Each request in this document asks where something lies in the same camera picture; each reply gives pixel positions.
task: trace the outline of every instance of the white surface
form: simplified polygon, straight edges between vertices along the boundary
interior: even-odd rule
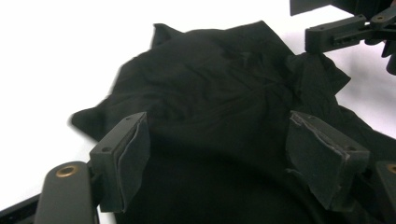
[[[333,7],[290,17],[289,0],[1,1],[0,210],[39,193],[54,166],[89,159],[94,142],[68,120],[103,100],[119,67],[149,49],[153,23],[185,32],[263,20],[299,54],[305,28],[346,17]],[[396,77],[385,70],[382,48],[327,55],[352,77],[340,104],[396,137]]]

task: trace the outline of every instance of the wrinkled black garment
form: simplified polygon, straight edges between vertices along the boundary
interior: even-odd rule
[[[99,141],[124,117],[148,112],[151,157],[118,223],[367,223],[361,211],[325,211],[287,172],[291,110],[364,146],[375,141],[337,104],[349,77],[331,60],[293,55],[262,21],[187,33],[155,27],[152,49],[122,66],[112,93],[72,118]]]

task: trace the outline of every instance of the black plastic part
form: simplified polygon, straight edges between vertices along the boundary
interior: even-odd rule
[[[384,50],[382,51],[381,57],[386,58],[392,54],[396,54],[396,41],[387,41]]]
[[[396,6],[389,7],[373,16],[370,20],[370,25],[373,27],[373,29],[380,30],[387,27],[388,25],[393,24],[394,22],[396,22]]]
[[[325,7],[332,2],[333,0],[290,0],[290,15],[294,16],[319,7]]]
[[[38,198],[36,195],[0,212],[0,224],[31,224],[35,220]]]
[[[366,169],[369,151],[316,117],[292,111],[290,119],[286,150],[291,164],[325,209],[351,211],[351,185]]]
[[[377,162],[373,183],[386,223],[396,223],[396,161]]]
[[[139,190],[149,160],[146,113],[123,119],[90,152],[92,171],[103,181],[102,212],[123,212]]]
[[[382,43],[382,41],[383,40],[381,40],[381,39],[366,39],[366,40],[364,40],[364,44],[373,46],[373,45]]]
[[[387,9],[391,2],[392,0],[290,0],[290,15],[333,5],[352,15],[362,14],[370,20],[378,12]]]
[[[365,27],[365,21],[365,17],[359,15],[309,28],[305,30],[305,50],[309,53],[321,53],[358,45],[362,39],[371,36],[370,32],[358,33],[359,29]]]
[[[396,76],[396,54],[393,54],[392,56],[390,56],[389,58],[389,62],[387,65],[387,71]]]
[[[332,3],[353,15],[363,15],[370,20],[378,12],[385,10],[390,6],[392,0],[336,0]]]
[[[94,224],[98,216],[92,202],[90,173],[82,161],[57,166],[46,176],[35,224]]]

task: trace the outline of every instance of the screw hole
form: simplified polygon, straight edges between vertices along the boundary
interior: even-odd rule
[[[77,172],[78,168],[75,165],[65,166],[64,168],[58,170],[56,172],[56,176],[58,177],[67,177],[73,175]]]
[[[388,170],[396,174],[396,164],[388,164]]]

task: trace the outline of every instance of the black fabric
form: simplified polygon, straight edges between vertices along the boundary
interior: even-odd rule
[[[148,112],[151,157],[118,223],[354,218],[325,211],[288,172],[284,148],[291,110],[369,145],[373,130],[334,97],[348,76],[324,55],[293,55],[262,21],[187,33],[155,27],[152,49],[122,66],[112,93],[72,118],[99,141],[122,118]]]

